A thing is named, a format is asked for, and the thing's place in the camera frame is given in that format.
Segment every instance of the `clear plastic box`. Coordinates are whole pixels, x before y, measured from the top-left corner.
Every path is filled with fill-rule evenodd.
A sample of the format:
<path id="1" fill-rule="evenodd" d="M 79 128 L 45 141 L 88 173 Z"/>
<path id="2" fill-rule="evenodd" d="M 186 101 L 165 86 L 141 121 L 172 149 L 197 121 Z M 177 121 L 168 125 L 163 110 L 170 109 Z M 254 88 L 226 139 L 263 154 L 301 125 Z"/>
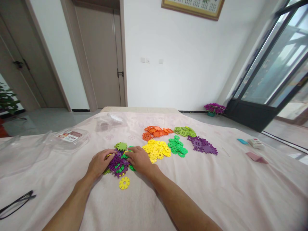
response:
<path id="1" fill-rule="evenodd" d="M 96 117 L 96 131 L 103 132 L 116 127 L 127 126 L 126 117 L 123 113 L 107 113 L 104 116 Z"/>
<path id="2" fill-rule="evenodd" d="M 79 128 L 66 128 L 52 136 L 55 150 L 64 154 L 71 154 L 87 144 L 90 133 Z"/>
<path id="3" fill-rule="evenodd" d="M 30 168 L 38 159 L 47 143 L 51 131 L 39 139 L 15 136 L 0 144 L 0 178 L 11 176 Z"/>

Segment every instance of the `black door frame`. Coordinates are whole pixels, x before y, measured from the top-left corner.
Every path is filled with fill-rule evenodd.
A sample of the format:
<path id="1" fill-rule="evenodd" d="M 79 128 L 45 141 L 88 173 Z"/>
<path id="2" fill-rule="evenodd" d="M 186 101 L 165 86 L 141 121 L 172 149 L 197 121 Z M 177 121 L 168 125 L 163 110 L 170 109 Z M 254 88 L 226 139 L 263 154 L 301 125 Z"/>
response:
<path id="1" fill-rule="evenodd" d="M 284 80 L 283 84 L 280 85 L 280 87 L 277 89 L 277 91 L 271 96 L 271 98 L 268 100 L 266 104 L 258 104 L 258 103 L 253 103 L 249 101 L 244 101 L 241 100 L 244 93 L 252 83 L 253 79 L 255 78 L 256 74 L 258 73 L 259 69 L 262 67 L 264 61 L 266 60 L 267 56 L 271 52 L 273 46 L 276 44 L 277 40 L 281 36 L 282 32 L 290 22 L 291 18 L 297 11 L 297 9 L 301 6 L 304 6 L 308 4 L 306 0 L 301 0 L 291 6 L 286 7 L 288 4 L 286 2 L 285 7 L 279 10 L 278 12 L 275 13 L 275 20 L 274 23 L 269 30 L 269 32 L 266 35 L 266 38 L 264 39 L 261 48 L 258 50 L 257 54 L 254 56 L 253 61 L 250 63 L 250 65 L 246 68 L 246 73 L 244 77 L 242 78 L 240 84 L 238 85 L 236 91 L 234 91 L 233 97 L 230 99 L 228 102 L 227 108 L 226 108 L 226 116 L 229 117 L 230 119 L 233 119 L 241 124 L 244 124 L 250 128 L 255 129 L 258 132 L 262 132 L 263 129 L 272 121 L 272 119 L 287 105 L 287 103 L 295 96 L 295 94 L 308 82 L 308 73 L 301 79 L 299 83 L 297 84 L 291 91 L 290 93 L 284 98 L 284 100 L 279 104 L 278 107 L 271 107 L 269 106 L 270 103 L 273 101 L 273 99 L 276 98 L 276 96 L 280 93 L 280 91 L 285 87 L 285 85 L 288 83 L 288 81 L 292 78 L 292 76 L 299 70 L 299 68 L 302 66 L 302 64 L 308 60 L 308 52 L 305 54 L 305 56 L 301 59 L 301 61 L 294 67 L 294 69 L 291 71 L 291 73 L 288 75 L 288 77 Z M 250 68 L 252 67 L 254 61 L 256 60 L 258 54 L 261 52 L 262 47 L 266 43 L 268 37 L 270 36 L 271 32 L 273 31 L 275 25 L 278 22 L 278 19 L 281 15 L 288 13 L 288 16 L 285 18 L 283 21 L 281 27 L 278 29 L 277 33 L 273 37 L 272 41 L 270 42 L 268 48 L 262 55 L 261 59 L 259 60 L 258 64 L 256 65 L 255 69 L 253 70 L 253 73 L 251 74 L 249 80 L 245 84 L 244 88 L 240 92 L 239 96 L 237 98 L 234 98 L 235 94 L 239 90 L 241 84 L 243 83 L 246 75 L 248 74 Z M 266 112 L 266 116 L 261 116 L 258 118 L 258 114 L 261 114 L 262 112 Z"/>

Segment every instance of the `sliding door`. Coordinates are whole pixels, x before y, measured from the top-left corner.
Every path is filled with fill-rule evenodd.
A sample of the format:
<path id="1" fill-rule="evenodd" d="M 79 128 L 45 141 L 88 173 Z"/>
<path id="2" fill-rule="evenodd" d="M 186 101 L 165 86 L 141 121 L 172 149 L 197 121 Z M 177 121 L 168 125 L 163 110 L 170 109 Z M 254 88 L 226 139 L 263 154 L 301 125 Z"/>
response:
<path id="1" fill-rule="evenodd" d="M 308 79 L 308 4 L 299 1 L 276 13 L 261 49 L 229 101 L 226 115 L 259 132 Z"/>

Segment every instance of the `eyeglasses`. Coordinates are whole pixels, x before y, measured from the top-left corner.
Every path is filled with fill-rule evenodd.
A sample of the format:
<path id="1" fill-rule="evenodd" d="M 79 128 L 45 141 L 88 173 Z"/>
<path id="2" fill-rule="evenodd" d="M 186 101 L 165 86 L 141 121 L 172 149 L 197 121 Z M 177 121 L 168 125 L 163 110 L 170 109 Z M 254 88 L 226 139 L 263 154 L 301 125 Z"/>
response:
<path id="1" fill-rule="evenodd" d="M 4 218 L 7 218 L 8 216 L 12 215 L 14 212 L 16 212 L 22 206 L 24 206 L 25 203 L 27 203 L 29 200 L 36 197 L 36 195 L 32 195 L 32 194 L 33 194 L 33 190 L 26 193 L 22 197 L 18 198 L 12 204 L 9 204 L 8 206 L 5 206 L 3 209 L 1 209 L 0 210 L 0 220 L 3 220 Z"/>

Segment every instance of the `picture frame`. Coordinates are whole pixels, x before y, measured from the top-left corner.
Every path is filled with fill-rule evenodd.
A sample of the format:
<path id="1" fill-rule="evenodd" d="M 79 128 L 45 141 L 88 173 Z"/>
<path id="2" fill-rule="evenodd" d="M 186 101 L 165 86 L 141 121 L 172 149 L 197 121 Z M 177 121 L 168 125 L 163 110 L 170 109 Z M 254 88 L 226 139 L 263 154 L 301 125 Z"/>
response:
<path id="1" fill-rule="evenodd" d="M 161 7 L 218 21 L 225 0 L 162 0 Z"/>

